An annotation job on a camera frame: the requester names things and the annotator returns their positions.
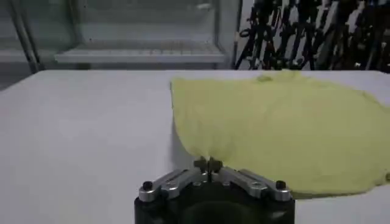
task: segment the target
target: yellow cloth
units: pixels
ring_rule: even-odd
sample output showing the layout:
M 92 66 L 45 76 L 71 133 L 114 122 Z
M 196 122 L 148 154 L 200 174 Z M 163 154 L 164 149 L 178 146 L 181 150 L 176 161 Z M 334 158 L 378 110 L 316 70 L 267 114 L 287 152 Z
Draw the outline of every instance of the yellow cloth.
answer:
M 194 156 L 306 194 L 358 193 L 386 182 L 390 110 L 362 91 L 288 71 L 171 84 L 176 130 Z

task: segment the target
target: white table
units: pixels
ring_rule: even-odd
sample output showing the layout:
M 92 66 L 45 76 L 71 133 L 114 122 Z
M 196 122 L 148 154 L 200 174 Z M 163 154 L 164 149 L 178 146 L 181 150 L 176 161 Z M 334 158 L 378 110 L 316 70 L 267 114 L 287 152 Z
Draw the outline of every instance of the white table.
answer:
M 173 77 L 251 71 L 45 71 L 0 92 L 0 223 L 128 224 L 140 184 L 191 165 L 172 124 Z M 390 75 L 304 72 L 390 105 Z M 297 202 L 296 223 L 390 222 L 390 186 Z

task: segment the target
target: black bolt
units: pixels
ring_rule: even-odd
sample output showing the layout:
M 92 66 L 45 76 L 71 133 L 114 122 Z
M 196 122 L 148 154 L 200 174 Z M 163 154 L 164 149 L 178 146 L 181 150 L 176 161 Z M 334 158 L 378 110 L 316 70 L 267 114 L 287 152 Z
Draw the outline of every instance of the black bolt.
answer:
M 219 170 L 222 168 L 223 163 L 222 163 L 222 161 L 215 160 L 213 157 L 211 157 L 209 162 L 208 162 L 208 166 L 209 166 L 210 171 L 218 173 Z
M 142 184 L 142 188 L 143 188 L 145 191 L 150 191 L 150 190 L 152 190 L 152 188 L 153 188 L 153 182 L 151 182 L 151 181 L 145 181 L 145 182 Z
M 281 180 L 276 181 L 275 186 L 276 186 L 276 189 L 278 189 L 278 190 L 284 190 L 287 187 L 286 182 L 281 181 Z
M 200 160 L 194 161 L 194 167 L 200 168 L 202 173 L 204 173 L 207 170 L 207 161 L 206 159 L 202 156 Z

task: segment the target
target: screw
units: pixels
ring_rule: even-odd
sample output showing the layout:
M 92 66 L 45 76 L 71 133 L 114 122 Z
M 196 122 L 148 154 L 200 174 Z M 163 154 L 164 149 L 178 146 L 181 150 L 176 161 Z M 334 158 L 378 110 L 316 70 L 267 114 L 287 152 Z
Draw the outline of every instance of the screw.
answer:
M 286 182 L 278 180 L 278 181 L 276 181 L 275 187 L 278 190 L 284 190 L 284 189 L 286 189 L 287 185 L 286 185 Z
M 208 166 L 209 166 L 211 171 L 219 172 L 219 170 L 223 166 L 223 163 L 221 161 L 215 160 L 213 157 L 211 157 L 209 162 L 208 162 Z
M 165 184 L 166 184 L 166 186 L 169 187 L 169 188 L 175 188 L 175 187 L 177 187 L 176 182 L 167 182 L 167 183 L 165 183 Z
M 251 186 L 252 188 L 260 189 L 262 187 L 262 184 L 259 182 L 252 182 Z
M 194 167 L 200 168 L 202 173 L 204 173 L 207 169 L 207 161 L 206 159 L 202 156 L 200 160 L 194 161 Z
M 151 181 L 145 181 L 145 182 L 142 184 L 142 188 L 143 188 L 145 191 L 150 191 L 150 190 L 152 190 L 152 188 L 153 188 L 153 182 L 151 182 Z

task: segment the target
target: metal shelf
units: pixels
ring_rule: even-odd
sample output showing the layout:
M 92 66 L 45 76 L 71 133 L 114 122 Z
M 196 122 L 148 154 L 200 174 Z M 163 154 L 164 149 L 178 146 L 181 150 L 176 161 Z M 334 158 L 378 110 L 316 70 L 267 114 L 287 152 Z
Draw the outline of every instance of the metal shelf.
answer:
M 157 9 L 157 10 L 191 10 L 210 8 L 213 6 L 212 0 L 111 0 L 97 1 L 86 0 L 77 2 L 79 6 L 89 9 Z
M 55 48 L 45 47 L 39 50 L 42 58 L 52 58 Z M 18 40 L 0 39 L 0 63 L 26 63 L 27 59 Z
M 223 63 L 225 55 L 208 42 L 99 41 L 55 55 L 59 63 Z

